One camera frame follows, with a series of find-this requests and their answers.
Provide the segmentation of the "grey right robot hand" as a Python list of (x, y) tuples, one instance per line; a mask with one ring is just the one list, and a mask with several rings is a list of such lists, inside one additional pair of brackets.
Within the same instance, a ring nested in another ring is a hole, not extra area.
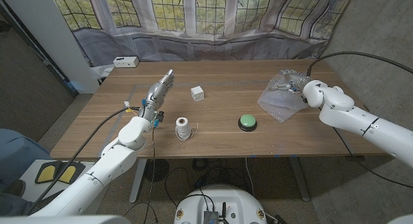
[(284, 77), (286, 83), (271, 86), (267, 89), (269, 92), (281, 90), (300, 93), (303, 91), (305, 85), (313, 80), (310, 76), (298, 73), (295, 70), (280, 70), (279, 74)]

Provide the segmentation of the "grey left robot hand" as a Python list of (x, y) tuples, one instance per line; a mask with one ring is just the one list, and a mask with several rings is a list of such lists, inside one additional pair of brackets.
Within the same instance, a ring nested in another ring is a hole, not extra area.
[(164, 103), (168, 91), (174, 86), (174, 73), (170, 69), (157, 83), (148, 90), (145, 104), (138, 112), (138, 116), (149, 122), (157, 117), (159, 109)]

